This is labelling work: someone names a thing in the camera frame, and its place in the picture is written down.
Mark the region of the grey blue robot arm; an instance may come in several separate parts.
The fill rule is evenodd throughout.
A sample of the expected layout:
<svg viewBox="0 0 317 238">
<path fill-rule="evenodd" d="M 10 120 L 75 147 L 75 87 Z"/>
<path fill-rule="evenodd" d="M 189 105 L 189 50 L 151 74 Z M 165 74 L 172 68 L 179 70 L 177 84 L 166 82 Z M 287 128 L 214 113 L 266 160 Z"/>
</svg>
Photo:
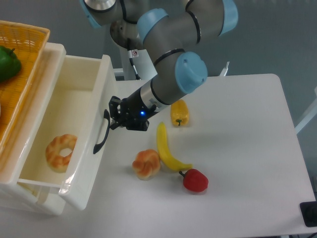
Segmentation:
<svg viewBox="0 0 317 238">
<path fill-rule="evenodd" d="M 162 8 L 146 9 L 143 0 L 83 0 L 92 26 L 123 20 L 137 27 L 156 75 L 129 97 L 109 102 L 111 129 L 145 131 L 155 114 L 192 93 L 207 79 L 204 61 L 186 47 L 219 37 L 238 22 L 232 0 L 187 0 L 185 12 L 170 17 Z"/>
</svg>

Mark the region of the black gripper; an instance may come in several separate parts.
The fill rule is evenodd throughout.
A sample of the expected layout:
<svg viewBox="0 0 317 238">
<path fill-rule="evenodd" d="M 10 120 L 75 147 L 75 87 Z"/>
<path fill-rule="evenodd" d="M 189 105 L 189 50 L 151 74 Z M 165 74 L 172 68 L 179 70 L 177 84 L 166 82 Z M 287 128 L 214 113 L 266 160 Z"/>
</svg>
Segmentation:
<svg viewBox="0 0 317 238">
<path fill-rule="evenodd" d="M 109 127 L 112 130 L 126 127 L 127 130 L 147 131 L 150 124 L 148 119 L 156 114 L 156 108 L 154 104 L 150 104 L 149 107 L 145 105 L 141 98 L 140 88 L 122 100 L 112 96 L 109 101 L 109 113 L 112 118 Z"/>
</svg>

